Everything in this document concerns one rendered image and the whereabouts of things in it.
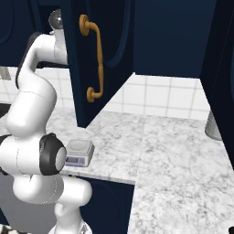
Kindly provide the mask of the white digital scale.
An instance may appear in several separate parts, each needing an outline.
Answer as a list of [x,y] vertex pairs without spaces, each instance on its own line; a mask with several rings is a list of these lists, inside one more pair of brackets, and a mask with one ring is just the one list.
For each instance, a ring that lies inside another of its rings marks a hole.
[[88,167],[93,156],[95,146],[90,140],[71,139],[66,149],[67,166]]

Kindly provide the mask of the navy base cabinet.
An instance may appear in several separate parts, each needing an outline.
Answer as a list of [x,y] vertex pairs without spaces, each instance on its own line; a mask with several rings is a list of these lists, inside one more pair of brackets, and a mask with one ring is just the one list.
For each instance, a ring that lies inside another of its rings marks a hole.
[[127,234],[133,203],[134,182],[88,178],[92,187],[90,202],[80,208],[93,234]]

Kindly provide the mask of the black hob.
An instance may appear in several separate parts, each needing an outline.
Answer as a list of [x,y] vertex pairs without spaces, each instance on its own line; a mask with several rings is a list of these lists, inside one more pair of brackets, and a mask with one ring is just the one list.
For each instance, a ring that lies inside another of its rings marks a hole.
[[10,103],[0,103],[0,119],[8,113],[10,107]]

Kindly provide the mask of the grey appliance front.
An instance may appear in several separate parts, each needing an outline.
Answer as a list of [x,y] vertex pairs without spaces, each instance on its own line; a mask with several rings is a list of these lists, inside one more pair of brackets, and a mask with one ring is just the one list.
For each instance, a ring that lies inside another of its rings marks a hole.
[[10,175],[0,175],[0,208],[9,226],[31,234],[48,234],[56,224],[55,205],[22,202],[13,192],[13,181]]

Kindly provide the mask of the navy wall cabinet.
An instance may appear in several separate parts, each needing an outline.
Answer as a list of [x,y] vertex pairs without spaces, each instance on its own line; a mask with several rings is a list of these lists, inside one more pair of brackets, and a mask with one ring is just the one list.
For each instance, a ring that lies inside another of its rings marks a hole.
[[200,76],[217,0],[135,0],[133,70]]

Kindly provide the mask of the navy wall cabinet door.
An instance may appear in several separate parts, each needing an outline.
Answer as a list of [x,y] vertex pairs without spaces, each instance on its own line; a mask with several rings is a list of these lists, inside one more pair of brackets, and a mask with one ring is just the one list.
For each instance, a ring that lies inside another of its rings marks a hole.
[[43,64],[54,63],[56,39],[48,19],[67,0],[0,0],[0,66],[18,67],[27,49],[27,41],[40,33]]

